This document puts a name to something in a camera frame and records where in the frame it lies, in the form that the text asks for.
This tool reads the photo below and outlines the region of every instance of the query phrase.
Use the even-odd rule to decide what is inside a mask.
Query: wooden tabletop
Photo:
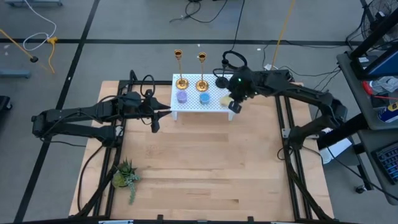
[[[117,88],[118,82],[103,82],[99,98],[115,95]],[[170,93],[170,86],[156,86],[161,103],[170,104]],[[296,125],[311,121],[307,104],[291,104]],[[128,120],[121,158],[132,160],[142,180],[132,205],[129,189],[116,189],[111,218],[156,219],[162,214],[165,220],[244,221],[253,216],[256,221],[294,221],[285,164],[276,156],[282,141],[275,99],[258,96],[242,106],[232,121],[223,113],[180,113],[177,121],[168,115],[160,120],[156,134],[141,120]],[[99,146],[97,140],[88,140],[82,165]],[[318,150],[314,140],[306,140],[304,146]],[[81,206],[98,186],[104,152],[86,168]],[[332,217],[321,159],[307,150],[301,155],[308,191]],[[77,185],[71,215],[77,213],[76,192]],[[100,214],[107,197],[106,189]],[[304,217],[302,203],[300,208]]]

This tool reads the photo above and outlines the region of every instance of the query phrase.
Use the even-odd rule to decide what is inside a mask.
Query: blue candle
[[[210,95],[208,93],[200,93],[199,100],[201,104],[206,105],[210,102]]]

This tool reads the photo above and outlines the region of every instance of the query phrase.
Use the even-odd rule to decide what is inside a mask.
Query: gray carpet floor
[[[63,6],[35,7],[38,13],[57,24],[59,39],[79,39],[94,0],[67,0]],[[233,39],[239,18],[241,0],[229,0],[220,16],[209,24],[193,20],[169,20],[184,14],[182,0],[101,0],[89,39]],[[204,0],[198,19],[212,18],[223,1]],[[238,39],[274,40],[287,14],[290,0],[246,1]],[[343,41],[359,24],[359,0],[297,1],[284,39]],[[26,7],[9,7],[0,2],[0,29],[13,38],[24,39],[36,32],[51,33],[53,27]],[[31,134],[30,117],[54,108],[67,77],[78,44],[57,44],[52,75],[28,58],[12,44],[0,44],[0,68],[28,69],[30,79],[0,79],[0,95],[12,98],[14,109],[0,125],[0,223],[12,222],[25,191],[41,142]],[[253,70],[262,68],[264,45],[237,45]],[[198,73],[198,52],[206,52],[205,72],[221,65],[221,54],[228,44],[85,44],[78,62],[64,108],[93,104],[103,80],[127,79],[130,69],[139,78],[150,73],[157,80],[169,80],[178,72],[174,49],[184,52],[183,67],[187,73]],[[266,48],[266,63],[271,63],[275,45]],[[283,45],[279,49],[276,67],[287,65],[297,73],[318,74],[336,67],[336,56],[347,47],[314,49]],[[47,64],[49,44],[32,53]],[[323,77],[295,76],[305,86],[315,87]],[[330,81],[329,89],[348,109],[348,118],[359,113],[343,74]],[[312,116],[315,108],[310,107]],[[62,137],[69,142],[85,144],[84,138]],[[82,148],[51,144],[39,181],[30,201],[25,221],[67,217],[83,157]],[[354,158],[342,155],[354,166]],[[377,180],[367,158],[365,165],[372,181]],[[347,222],[397,223],[398,208],[389,205],[377,191],[356,194],[354,187],[361,180],[344,167],[332,162],[324,167],[335,217]]]

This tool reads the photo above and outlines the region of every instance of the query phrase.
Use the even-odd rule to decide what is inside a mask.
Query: purple candle
[[[179,102],[179,103],[185,103],[185,102],[187,102],[187,92],[186,91],[183,91],[183,90],[179,90],[178,92],[177,92],[177,101]]]

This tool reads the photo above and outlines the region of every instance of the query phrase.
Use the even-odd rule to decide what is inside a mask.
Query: gold candle holder
[[[206,53],[200,52],[199,61],[201,66],[201,80],[197,82],[198,91],[206,91],[207,89],[209,89],[209,84],[203,80],[203,64],[205,63],[205,60],[206,60]]]
[[[182,50],[180,49],[174,50],[174,55],[178,62],[178,69],[180,70],[180,78],[175,83],[175,86],[179,90],[184,90],[188,88],[189,82],[186,78],[182,78],[182,69],[181,69]]]

